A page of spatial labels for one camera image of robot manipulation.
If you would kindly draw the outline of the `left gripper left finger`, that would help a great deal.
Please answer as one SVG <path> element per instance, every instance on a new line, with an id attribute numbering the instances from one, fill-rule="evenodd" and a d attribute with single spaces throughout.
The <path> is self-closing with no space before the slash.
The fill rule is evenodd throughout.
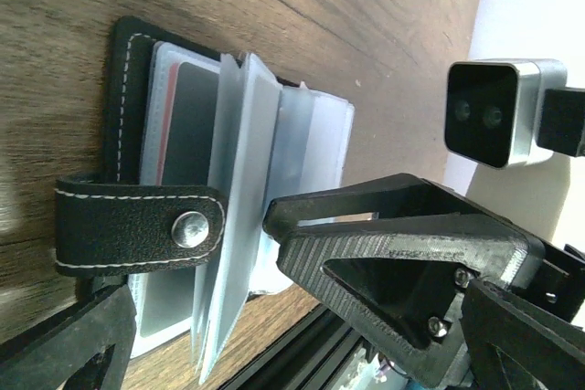
<path id="1" fill-rule="evenodd" d="M 126 285 L 107 286 L 1 344 L 3 389 L 119 389 L 136 332 Z"/>

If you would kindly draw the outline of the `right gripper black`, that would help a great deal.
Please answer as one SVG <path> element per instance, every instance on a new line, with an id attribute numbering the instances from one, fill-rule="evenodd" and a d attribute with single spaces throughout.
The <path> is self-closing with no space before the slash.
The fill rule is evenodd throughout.
<path id="1" fill-rule="evenodd" d="M 543 242 L 545 256 L 538 271 L 538 304 L 564 321 L 574 321 L 584 303 L 584 253 Z"/>

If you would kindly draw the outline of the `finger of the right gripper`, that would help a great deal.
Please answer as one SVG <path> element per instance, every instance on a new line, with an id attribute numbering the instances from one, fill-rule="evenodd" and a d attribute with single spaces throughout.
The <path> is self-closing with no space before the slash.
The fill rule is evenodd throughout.
<path id="1" fill-rule="evenodd" d="M 269 204 L 263 230 L 279 239 L 306 220 L 365 213 L 390 219 L 481 212 L 479 205 L 447 187 L 413 174 L 394 174 L 333 190 L 276 198 Z"/>
<path id="2" fill-rule="evenodd" d="M 490 216 L 276 224 L 278 267 L 423 385 L 468 385 L 458 269 L 524 290 L 545 249 Z"/>

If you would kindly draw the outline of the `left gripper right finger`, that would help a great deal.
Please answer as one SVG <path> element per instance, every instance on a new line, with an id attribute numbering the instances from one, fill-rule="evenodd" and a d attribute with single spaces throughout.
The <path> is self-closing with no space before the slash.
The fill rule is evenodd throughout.
<path id="1" fill-rule="evenodd" d="M 471 281 L 461 325 L 481 389 L 582 389 L 584 331 L 496 285 Z"/>

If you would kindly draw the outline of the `black leather card holder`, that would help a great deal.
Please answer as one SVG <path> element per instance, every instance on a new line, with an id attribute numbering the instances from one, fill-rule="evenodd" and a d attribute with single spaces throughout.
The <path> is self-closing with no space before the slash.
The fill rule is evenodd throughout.
<path id="1" fill-rule="evenodd" d="M 218 65 L 206 184 L 155 182 L 171 65 Z M 134 16 L 113 25 L 102 170 L 58 180 L 56 268 L 122 276 L 137 310 L 133 355 L 190 332 L 211 374 L 249 296 L 291 281 L 262 229 L 271 200 L 337 188 L 354 119 L 345 99 L 278 79 Z"/>

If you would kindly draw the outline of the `dark grey card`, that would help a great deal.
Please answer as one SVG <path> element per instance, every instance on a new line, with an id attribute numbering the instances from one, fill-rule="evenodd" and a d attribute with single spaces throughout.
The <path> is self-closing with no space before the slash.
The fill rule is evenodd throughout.
<path id="1" fill-rule="evenodd" d="M 171 65 L 155 182 L 206 184 L 218 92 L 218 65 Z"/>

